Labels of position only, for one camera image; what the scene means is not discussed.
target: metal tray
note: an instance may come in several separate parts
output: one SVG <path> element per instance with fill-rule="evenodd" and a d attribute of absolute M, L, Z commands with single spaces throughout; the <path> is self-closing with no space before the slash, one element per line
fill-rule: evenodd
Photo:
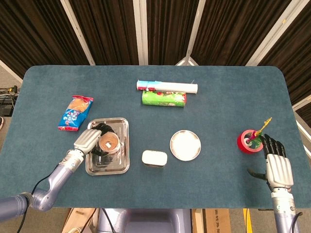
<path fill-rule="evenodd" d="M 121 147 L 114 154 L 106 156 L 86 155 L 86 172 L 91 176 L 123 174 L 130 167 L 128 121 L 125 118 L 101 118 L 92 120 L 87 128 L 90 129 L 99 123 L 109 125 L 120 139 Z"/>

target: snack package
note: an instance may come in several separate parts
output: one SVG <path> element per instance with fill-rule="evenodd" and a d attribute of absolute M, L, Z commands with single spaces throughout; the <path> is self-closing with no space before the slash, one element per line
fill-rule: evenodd
<path fill-rule="evenodd" d="M 59 130 L 78 131 L 93 103 L 93 98 L 90 97 L 72 96 L 72 98 L 58 125 Z"/>

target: robotic hand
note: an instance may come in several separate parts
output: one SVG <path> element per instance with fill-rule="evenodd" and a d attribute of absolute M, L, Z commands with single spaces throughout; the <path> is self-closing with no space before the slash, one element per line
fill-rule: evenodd
<path fill-rule="evenodd" d="M 47 211 L 51 209 L 56 201 L 60 189 L 83 162 L 84 156 L 89 153 L 98 142 L 102 134 L 101 130 L 85 130 L 74 143 L 74 149 L 68 150 L 65 158 L 56 166 L 48 178 L 49 190 L 34 187 L 31 193 L 19 195 L 0 200 L 0 222 L 24 214 L 28 206 L 36 210 Z"/>
<path fill-rule="evenodd" d="M 248 173 L 255 178 L 267 181 L 271 190 L 273 208 L 276 219 L 277 233 L 299 233 L 296 220 L 301 213 L 296 214 L 296 208 L 291 188 L 294 184 L 292 167 L 286 158 L 284 146 L 267 134 L 260 136 L 266 159 L 266 174 Z"/>

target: felt tablecloth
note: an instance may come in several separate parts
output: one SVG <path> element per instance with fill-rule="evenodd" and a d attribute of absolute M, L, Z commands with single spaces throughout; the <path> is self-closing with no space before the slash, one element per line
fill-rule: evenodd
<path fill-rule="evenodd" d="M 142 105 L 137 80 L 198 84 L 181 107 Z M 78 132 L 58 123 L 72 95 L 94 103 Z M 59 193 L 58 207 L 105 208 L 271 208 L 263 152 L 244 154 L 237 137 L 264 130 L 281 141 L 294 174 L 297 207 L 311 207 L 311 172 L 295 122 L 284 77 L 276 67 L 36 66 L 25 74 L 12 122 L 0 154 L 0 198 L 32 190 L 65 156 L 96 118 L 129 122 L 130 167 L 121 175 L 90 176 L 83 162 Z M 178 130 L 196 133 L 199 156 L 183 162 L 170 152 Z M 166 152 L 164 168 L 147 167 L 144 150 Z"/>

